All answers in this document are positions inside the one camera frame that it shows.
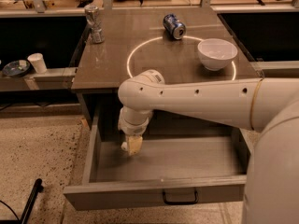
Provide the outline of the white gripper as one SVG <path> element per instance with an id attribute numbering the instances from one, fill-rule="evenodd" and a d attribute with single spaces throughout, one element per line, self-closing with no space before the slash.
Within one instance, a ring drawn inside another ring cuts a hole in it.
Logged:
<path id="1" fill-rule="evenodd" d="M 135 111 L 132 108 L 124 106 L 119 115 L 118 129 L 126 135 L 126 150 L 130 156 L 137 154 L 141 147 L 142 135 L 152 118 L 152 111 Z"/>

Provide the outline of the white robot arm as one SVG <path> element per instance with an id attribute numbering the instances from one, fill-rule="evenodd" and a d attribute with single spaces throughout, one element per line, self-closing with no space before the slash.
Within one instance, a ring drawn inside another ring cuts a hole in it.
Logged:
<path id="1" fill-rule="evenodd" d="M 125 80 L 119 128 L 141 135 L 163 110 L 261 134 L 249 159 L 242 224 L 299 224 L 299 79 L 166 85 L 149 70 Z"/>

